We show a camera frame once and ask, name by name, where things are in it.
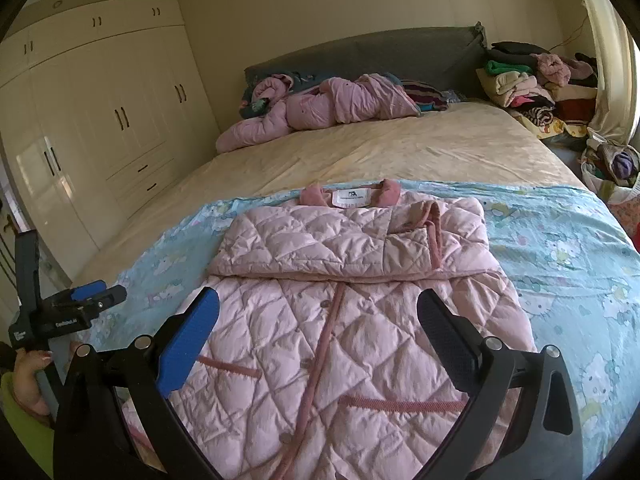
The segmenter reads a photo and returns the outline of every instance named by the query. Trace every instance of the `human hand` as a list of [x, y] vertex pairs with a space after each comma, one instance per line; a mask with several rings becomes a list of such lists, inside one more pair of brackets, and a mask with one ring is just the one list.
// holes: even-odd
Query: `human hand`
[[35, 374], [44, 370], [53, 359], [52, 352], [33, 350], [27, 352], [24, 348], [16, 351], [14, 365], [14, 398], [20, 406], [33, 415], [49, 415], [49, 407], [42, 398]]

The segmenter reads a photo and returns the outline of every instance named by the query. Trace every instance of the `jacket sleeve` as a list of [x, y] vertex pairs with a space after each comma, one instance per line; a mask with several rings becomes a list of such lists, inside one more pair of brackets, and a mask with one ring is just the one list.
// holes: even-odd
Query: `jacket sleeve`
[[27, 452], [42, 470], [53, 478], [53, 430], [27, 414], [15, 402], [12, 394], [13, 376], [10, 372], [2, 376], [0, 387], [4, 416]]

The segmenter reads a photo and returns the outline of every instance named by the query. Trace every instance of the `blue gripper pad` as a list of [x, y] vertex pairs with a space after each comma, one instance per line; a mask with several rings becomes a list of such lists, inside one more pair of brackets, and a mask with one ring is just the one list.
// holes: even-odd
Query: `blue gripper pad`
[[220, 300], [217, 292], [209, 287], [203, 288], [185, 314], [189, 315], [159, 358], [156, 387], [164, 398], [183, 386], [218, 321]]
[[102, 292], [104, 290], [107, 290], [107, 284], [103, 280], [98, 280], [97, 282], [91, 282], [87, 283], [86, 285], [77, 286], [71, 293], [71, 300], [86, 300], [87, 298], [92, 297], [94, 294], [98, 294], [98, 292]]

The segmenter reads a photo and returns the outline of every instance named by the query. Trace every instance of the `white curtain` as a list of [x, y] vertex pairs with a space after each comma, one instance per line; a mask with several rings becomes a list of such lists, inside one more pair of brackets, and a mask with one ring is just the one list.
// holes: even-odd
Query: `white curtain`
[[[628, 144], [640, 116], [638, 48], [609, 0], [583, 1], [598, 58], [598, 97], [590, 133], [615, 144]], [[640, 142], [640, 136], [634, 141]]]

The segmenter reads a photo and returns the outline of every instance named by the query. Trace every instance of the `mattress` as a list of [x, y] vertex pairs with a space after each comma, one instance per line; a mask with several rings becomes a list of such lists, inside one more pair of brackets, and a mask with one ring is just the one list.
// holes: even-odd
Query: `mattress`
[[[516, 286], [536, 346], [555, 344], [564, 355], [582, 424], [586, 478], [640, 401], [640, 256], [606, 206], [577, 187], [409, 180], [401, 185], [481, 201], [490, 250]], [[297, 193], [218, 200], [183, 218], [120, 275], [127, 301], [103, 313], [82, 339], [103, 350], [154, 333], [200, 285], [238, 213]]]
[[584, 189], [526, 128], [484, 102], [454, 104], [420, 118], [297, 132], [223, 153], [191, 173], [133, 216], [75, 282], [113, 283], [165, 230], [213, 200], [382, 178]]

